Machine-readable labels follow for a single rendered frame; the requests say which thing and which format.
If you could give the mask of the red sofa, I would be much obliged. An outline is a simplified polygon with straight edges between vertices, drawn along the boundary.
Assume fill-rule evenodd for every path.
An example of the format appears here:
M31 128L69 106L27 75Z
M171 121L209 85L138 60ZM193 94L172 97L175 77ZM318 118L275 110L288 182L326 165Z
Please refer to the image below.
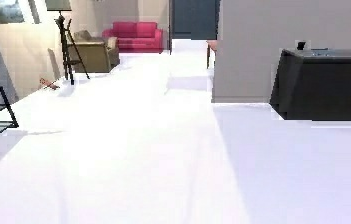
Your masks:
M163 30L156 22L114 22L102 31L105 38L116 37L117 47L123 53L162 53Z

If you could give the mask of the dark blue door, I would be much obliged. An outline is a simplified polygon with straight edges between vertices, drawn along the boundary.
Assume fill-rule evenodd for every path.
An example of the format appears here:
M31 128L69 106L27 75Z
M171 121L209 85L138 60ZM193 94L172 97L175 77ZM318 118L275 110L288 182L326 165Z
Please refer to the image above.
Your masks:
M215 40L221 0L171 0L173 39Z

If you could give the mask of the brown stick shaped object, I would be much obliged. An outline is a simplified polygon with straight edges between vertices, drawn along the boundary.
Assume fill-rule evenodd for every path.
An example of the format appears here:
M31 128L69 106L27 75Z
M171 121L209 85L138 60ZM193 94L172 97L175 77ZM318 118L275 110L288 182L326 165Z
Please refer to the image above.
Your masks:
M53 82L50 82L44 78L41 78L40 79L40 83L45 86L45 87L48 87L48 88L51 88L53 90L57 90L58 88L60 88L59 86L55 85Z

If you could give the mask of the black tripod floor lamp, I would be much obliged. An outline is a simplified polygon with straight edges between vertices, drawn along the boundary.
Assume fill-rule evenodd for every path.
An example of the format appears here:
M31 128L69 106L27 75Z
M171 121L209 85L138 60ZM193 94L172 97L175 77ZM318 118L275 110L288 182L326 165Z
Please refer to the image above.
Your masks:
M83 59L79 53L79 50L76 46L76 43L71 34L70 26L71 26L72 20L69 20L68 23L65 23L65 17L63 16L63 12L72 11L70 0L44 0L44 1L48 12L59 13L59 16L55 19L55 23L58 26L59 33L60 33L64 77L66 80L70 81L71 85L74 85L75 84L74 75L73 75L74 65L80 64L84 69L84 72L87 78L89 78L89 75L84 65ZM70 57L70 52L69 52L70 47L74 48L77 55L77 59L72 59Z

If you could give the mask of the black kitchen counter cabinet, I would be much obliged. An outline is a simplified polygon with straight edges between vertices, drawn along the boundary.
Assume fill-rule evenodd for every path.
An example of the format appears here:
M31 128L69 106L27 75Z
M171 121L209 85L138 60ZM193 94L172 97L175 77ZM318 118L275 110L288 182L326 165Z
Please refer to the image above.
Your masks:
M285 120L351 121L351 50L288 50L270 97Z

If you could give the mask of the window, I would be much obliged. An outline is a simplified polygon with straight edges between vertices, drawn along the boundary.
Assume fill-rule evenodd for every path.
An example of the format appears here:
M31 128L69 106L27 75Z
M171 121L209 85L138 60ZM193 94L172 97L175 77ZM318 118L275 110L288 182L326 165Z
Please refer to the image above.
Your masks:
M45 0L0 0L0 25L39 24L45 10Z

